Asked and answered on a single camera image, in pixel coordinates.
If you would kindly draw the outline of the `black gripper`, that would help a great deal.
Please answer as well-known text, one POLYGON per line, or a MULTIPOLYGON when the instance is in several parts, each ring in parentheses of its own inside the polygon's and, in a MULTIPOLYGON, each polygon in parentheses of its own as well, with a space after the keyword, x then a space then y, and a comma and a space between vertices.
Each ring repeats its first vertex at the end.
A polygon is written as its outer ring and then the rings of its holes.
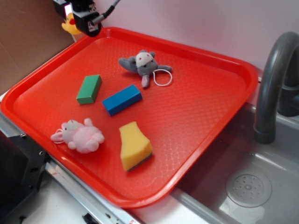
POLYGON ((67 16, 72 8, 76 28, 85 35, 96 37, 100 33, 101 25, 92 23, 100 15, 93 0, 53 0, 53 5, 60 16, 67 16))

